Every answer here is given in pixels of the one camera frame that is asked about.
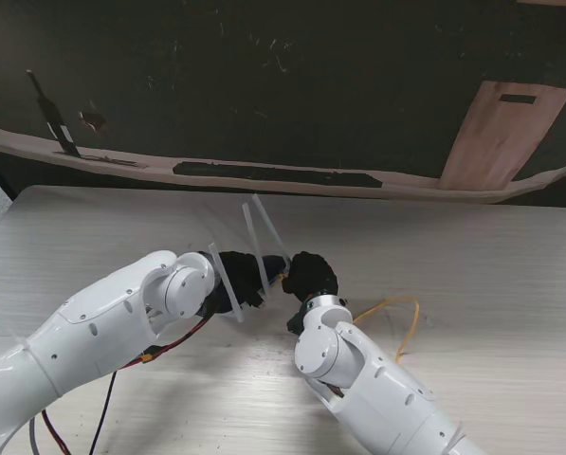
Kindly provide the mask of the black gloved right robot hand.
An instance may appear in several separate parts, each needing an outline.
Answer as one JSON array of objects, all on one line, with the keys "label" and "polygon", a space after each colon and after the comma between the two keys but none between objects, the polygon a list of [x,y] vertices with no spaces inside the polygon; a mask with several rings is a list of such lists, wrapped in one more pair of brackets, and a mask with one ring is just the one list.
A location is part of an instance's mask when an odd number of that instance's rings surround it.
[{"label": "black gloved right robot hand", "polygon": [[293,257],[282,288],[284,293],[305,302],[319,295],[336,295],[338,278],[322,256],[302,251]]}]

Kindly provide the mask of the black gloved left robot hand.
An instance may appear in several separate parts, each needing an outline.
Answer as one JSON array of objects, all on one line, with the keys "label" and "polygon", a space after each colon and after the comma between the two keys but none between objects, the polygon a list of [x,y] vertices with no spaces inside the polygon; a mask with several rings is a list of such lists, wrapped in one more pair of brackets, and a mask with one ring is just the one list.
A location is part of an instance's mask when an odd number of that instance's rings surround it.
[{"label": "black gloved left robot hand", "polygon": [[259,308],[264,299],[260,295],[263,287],[256,258],[236,251],[222,252],[220,258],[238,303]]}]

